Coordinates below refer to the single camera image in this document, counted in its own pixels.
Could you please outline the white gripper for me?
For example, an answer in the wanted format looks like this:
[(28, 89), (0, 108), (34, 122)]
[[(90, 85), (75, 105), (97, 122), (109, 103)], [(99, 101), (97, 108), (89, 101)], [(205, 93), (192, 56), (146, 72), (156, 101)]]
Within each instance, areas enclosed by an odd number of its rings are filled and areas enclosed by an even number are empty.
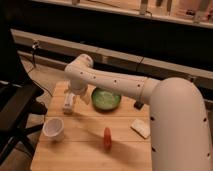
[(87, 93), (88, 85), (83, 83), (68, 83), (68, 87), (65, 89), (65, 94), (73, 93), (75, 95), (79, 95), (81, 100), (85, 104), (90, 103), (90, 95)]

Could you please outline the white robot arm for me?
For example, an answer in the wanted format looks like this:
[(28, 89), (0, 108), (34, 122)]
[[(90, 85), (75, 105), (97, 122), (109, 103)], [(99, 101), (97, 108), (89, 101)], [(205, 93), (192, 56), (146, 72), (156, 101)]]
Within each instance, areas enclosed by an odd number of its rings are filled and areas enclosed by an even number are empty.
[(96, 70), (87, 54), (69, 63), (65, 73), (77, 95), (94, 85), (149, 106), (152, 171), (213, 171), (207, 110), (194, 83)]

